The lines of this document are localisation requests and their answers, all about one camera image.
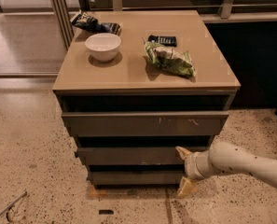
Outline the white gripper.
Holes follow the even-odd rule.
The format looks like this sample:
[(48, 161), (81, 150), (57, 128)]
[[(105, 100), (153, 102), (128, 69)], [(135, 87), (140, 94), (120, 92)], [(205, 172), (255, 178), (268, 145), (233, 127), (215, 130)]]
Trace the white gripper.
[(183, 147), (176, 147), (176, 151), (183, 161), (185, 161), (185, 172), (187, 176), (181, 178), (176, 197), (185, 198), (190, 192), (196, 190), (197, 181), (211, 177), (214, 173), (214, 167), (210, 161), (210, 151), (191, 152)]

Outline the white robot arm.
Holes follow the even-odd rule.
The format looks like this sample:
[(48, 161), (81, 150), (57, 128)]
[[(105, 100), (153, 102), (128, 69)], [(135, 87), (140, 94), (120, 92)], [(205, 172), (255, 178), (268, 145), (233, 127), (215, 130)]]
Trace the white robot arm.
[(277, 189), (277, 160), (259, 157), (227, 142), (214, 143), (203, 152), (175, 148), (184, 161), (186, 175), (181, 178), (177, 197), (186, 197), (198, 181), (214, 175), (250, 175)]

